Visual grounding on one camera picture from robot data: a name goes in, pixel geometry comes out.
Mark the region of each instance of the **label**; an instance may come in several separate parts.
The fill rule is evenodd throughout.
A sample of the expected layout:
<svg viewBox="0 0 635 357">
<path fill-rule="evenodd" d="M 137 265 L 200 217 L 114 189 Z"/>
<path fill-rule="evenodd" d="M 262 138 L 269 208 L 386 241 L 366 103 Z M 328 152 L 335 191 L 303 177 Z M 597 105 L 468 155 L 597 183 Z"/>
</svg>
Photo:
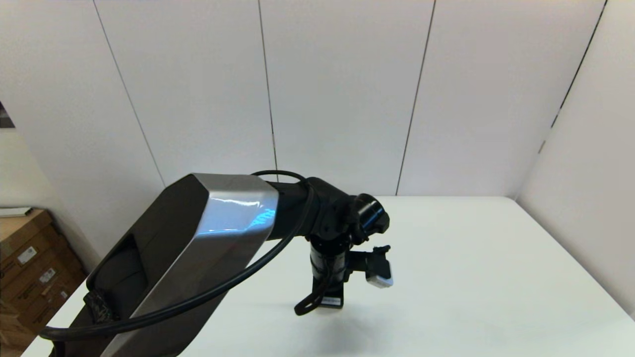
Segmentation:
<svg viewBox="0 0 635 357">
<path fill-rule="evenodd" d="M 342 305 L 342 299 L 340 299 L 338 297 L 325 296 L 325 297 L 322 298 L 322 305 L 339 306 L 339 305 Z"/>
<path fill-rule="evenodd" d="M 20 264 L 24 265 L 28 263 L 31 258 L 35 257 L 37 254 L 37 250 L 32 246 L 28 247 L 22 254 L 18 255 L 18 261 Z"/>
<path fill-rule="evenodd" d="M 46 284 L 54 276 L 55 276 L 55 270 L 53 268 L 51 268 L 51 269 L 47 270 L 44 274 L 42 274 L 42 276 L 40 276 L 40 282 L 42 284 Z"/>
</svg>

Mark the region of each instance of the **box label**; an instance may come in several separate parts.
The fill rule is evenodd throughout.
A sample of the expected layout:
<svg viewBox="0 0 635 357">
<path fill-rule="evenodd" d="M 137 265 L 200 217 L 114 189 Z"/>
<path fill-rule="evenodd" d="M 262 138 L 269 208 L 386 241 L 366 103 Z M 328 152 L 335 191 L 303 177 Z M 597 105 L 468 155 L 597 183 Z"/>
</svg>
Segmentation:
<svg viewBox="0 0 635 357">
<path fill-rule="evenodd" d="M 18 255 L 18 261 L 20 264 L 24 265 L 31 260 L 31 258 L 35 257 L 37 254 L 37 250 L 32 246 L 28 247 L 22 254 Z"/>
<path fill-rule="evenodd" d="M 40 276 L 40 282 L 42 284 L 46 284 L 54 276 L 55 276 L 55 269 L 51 268 L 51 269 L 47 270 L 46 272 L 44 272 L 44 274 L 42 274 L 42 276 Z"/>
</svg>

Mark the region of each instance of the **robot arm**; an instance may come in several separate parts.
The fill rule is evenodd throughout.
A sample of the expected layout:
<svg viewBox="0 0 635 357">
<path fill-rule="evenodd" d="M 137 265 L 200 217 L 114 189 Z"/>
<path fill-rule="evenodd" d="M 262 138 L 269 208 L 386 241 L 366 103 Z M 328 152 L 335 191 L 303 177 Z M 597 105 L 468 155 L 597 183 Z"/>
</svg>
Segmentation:
<svg viewBox="0 0 635 357">
<path fill-rule="evenodd" d="M 257 175 L 291 175 L 295 184 Z M 311 244 L 312 292 L 298 315 L 342 308 L 353 271 L 392 285 L 389 246 L 352 252 L 389 226 L 372 196 L 349 196 L 319 178 L 280 171 L 190 174 L 167 187 L 90 274 L 86 305 L 69 329 L 45 328 L 54 356 L 176 356 L 225 293 L 294 236 Z M 246 267 L 266 239 L 281 241 Z"/>
</svg>

